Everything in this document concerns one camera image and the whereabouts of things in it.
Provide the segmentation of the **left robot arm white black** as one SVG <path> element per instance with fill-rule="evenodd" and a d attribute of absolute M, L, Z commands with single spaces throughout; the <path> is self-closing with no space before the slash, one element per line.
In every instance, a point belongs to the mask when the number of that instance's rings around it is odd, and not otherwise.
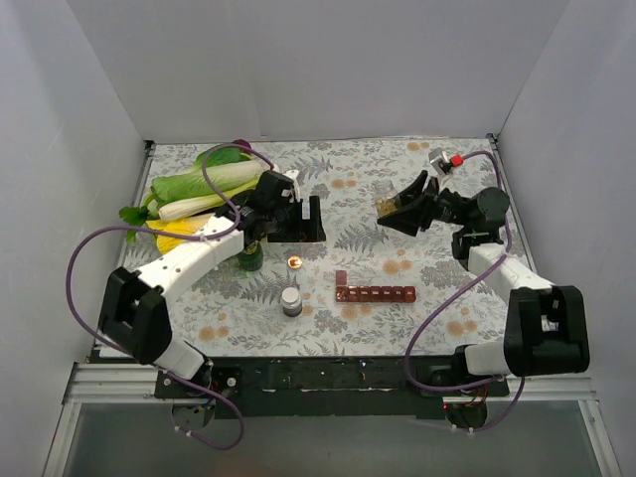
<path fill-rule="evenodd" d="M 99 331 L 137 363 L 176 375 L 187 396 L 203 396 L 212 383 L 207 359 L 173 334 L 169 309 L 205 274 L 262 239 L 325 240 L 320 199 L 301 199 L 296 176 L 294 171 L 263 172 L 254 190 L 220 207 L 168 253 L 134 271 L 113 271 L 106 283 Z"/>

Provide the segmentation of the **clear bottle lid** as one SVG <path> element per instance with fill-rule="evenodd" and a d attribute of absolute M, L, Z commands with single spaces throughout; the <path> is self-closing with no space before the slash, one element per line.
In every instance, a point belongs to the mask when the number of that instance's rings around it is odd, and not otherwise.
<path fill-rule="evenodd" d="M 298 269 L 298 268 L 300 268 L 302 266 L 303 261 L 302 261 L 302 258 L 300 256 L 292 255 L 292 256 L 290 256 L 288 258 L 287 264 L 292 269 Z"/>

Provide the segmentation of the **red weekly pill organizer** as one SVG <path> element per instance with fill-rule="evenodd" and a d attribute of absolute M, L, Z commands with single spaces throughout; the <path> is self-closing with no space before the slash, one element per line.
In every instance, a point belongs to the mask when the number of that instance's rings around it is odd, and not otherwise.
<path fill-rule="evenodd" d="M 416 301 L 413 286 L 349 285 L 345 270 L 335 271 L 335 300 L 338 303 L 406 303 Z"/>

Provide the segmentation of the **clear bottle of yellow capsules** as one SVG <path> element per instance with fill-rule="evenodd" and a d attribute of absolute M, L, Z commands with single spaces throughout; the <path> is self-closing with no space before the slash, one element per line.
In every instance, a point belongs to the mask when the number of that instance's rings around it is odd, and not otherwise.
<path fill-rule="evenodd" d="M 398 191 L 391 180 L 377 181 L 374 184 L 374 205 L 379 218 L 400 208 L 401 202 Z"/>

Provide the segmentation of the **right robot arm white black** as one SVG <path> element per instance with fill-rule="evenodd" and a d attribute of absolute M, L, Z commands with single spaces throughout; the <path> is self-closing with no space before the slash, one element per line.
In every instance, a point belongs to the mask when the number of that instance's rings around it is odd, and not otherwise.
<path fill-rule="evenodd" d="M 468 396 L 509 375 L 578 374 L 589 367 L 582 293 L 572 285 L 540 277 L 509 255 L 500 237 L 509 228 L 509 207 L 509 196 L 499 188 L 463 197 L 441 189 L 437 179 L 421 172 L 379 212 L 378 225 L 412 237 L 435 221 L 457 226 L 452 255 L 474 278 L 453 296 L 459 298 L 484 282 L 507 306 L 503 338 L 457 348 L 451 357 L 449 385 L 420 382 L 405 357 L 406 378 L 422 391 Z"/>

